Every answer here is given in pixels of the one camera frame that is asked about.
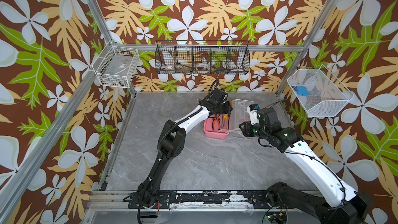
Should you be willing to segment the orange handled pliers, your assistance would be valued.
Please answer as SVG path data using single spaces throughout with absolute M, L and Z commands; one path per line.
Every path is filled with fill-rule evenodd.
M 221 128 L 221 122 L 219 119 L 219 115 L 214 115 L 212 117 L 212 124 L 211 124 L 211 128 L 213 131 L 219 131 Z

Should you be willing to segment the thin black yellow screwdriver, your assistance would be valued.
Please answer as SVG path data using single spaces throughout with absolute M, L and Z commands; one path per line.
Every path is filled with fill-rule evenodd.
M 228 114 L 222 115 L 221 119 L 221 129 L 227 130 L 228 129 Z

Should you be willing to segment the pink plastic tool box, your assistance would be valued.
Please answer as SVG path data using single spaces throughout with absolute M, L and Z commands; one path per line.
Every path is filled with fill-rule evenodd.
M 248 140 L 248 138 L 244 137 L 242 130 L 239 128 L 239 125 L 243 122 L 250 121 L 249 114 L 247 113 L 246 108 L 253 104 L 253 101 L 250 100 L 241 100 L 236 99 L 231 102 L 233 110 L 230 114 L 228 114 L 228 129 L 219 131 L 213 131 L 211 128 L 212 124 L 212 115 L 210 118 L 206 119 L 204 122 L 204 133 L 207 138 L 214 139 L 226 139 L 227 137 L 241 140 Z

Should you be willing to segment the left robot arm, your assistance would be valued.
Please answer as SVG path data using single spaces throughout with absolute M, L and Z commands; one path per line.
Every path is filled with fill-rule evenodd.
M 232 111 L 231 103 L 227 99 L 228 93 L 224 90 L 210 89 L 207 96 L 198 100 L 193 111 L 181 119 L 168 120 L 165 123 L 158 139 L 156 160 L 149 175 L 137 189 L 140 208 L 154 205 L 163 176 L 171 161 L 182 152 L 187 133 L 212 115 L 229 114 Z

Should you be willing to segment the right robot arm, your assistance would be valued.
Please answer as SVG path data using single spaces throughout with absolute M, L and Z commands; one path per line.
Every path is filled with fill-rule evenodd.
M 250 120 L 239 125 L 247 138 L 266 140 L 267 148 L 276 148 L 294 162 L 322 194 L 320 197 L 293 189 L 278 182 L 267 189 L 270 207 L 301 210 L 322 224 L 360 224 L 370 210 L 371 197 L 359 193 L 338 177 L 313 152 L 294 128 L 283 128 L 272 107 L 260 108 L 252 104 L 246 108 Z

